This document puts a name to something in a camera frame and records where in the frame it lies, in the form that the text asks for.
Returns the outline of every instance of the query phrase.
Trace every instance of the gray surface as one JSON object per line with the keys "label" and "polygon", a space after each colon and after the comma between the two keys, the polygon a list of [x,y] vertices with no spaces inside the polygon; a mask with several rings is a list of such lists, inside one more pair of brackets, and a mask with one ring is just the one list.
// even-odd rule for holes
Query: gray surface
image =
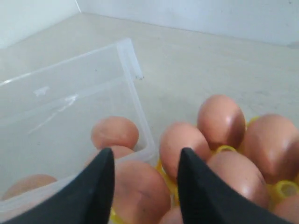
{"label": "gray surface", "polygon": [[195,123],[199,105],[215,93],[234,98],[248,119],[276,112],[299,125],[298,49],[95,15],[76,15],[1,50],[0,80],[125,37],[143,71],[135,85],[156,144],[170,123]]}

